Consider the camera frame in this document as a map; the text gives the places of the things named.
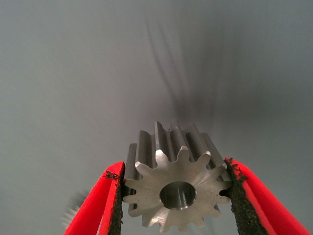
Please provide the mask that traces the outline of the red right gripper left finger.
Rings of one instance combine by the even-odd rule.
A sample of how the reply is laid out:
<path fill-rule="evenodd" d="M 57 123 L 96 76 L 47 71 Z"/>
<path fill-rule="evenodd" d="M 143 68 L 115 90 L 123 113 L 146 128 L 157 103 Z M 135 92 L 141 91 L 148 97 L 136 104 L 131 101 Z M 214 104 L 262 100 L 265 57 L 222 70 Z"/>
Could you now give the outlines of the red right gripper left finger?
<path fill-rule="evenodd" d="M 112 164 L 103 172 L 64 234 L 121 234 L 124 172 L 124 162 Z"/>

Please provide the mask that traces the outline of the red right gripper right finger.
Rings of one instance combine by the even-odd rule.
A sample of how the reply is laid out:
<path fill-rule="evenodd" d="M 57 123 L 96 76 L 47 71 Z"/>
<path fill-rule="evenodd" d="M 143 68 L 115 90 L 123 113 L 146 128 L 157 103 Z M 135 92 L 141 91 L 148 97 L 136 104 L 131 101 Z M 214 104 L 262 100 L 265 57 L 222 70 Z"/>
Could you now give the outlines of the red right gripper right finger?
<path fill-rule="evenodd" d="M 244 164 L 226 158 L 231 199 L 240 235 L 308 235 L 309 231 Z"/>

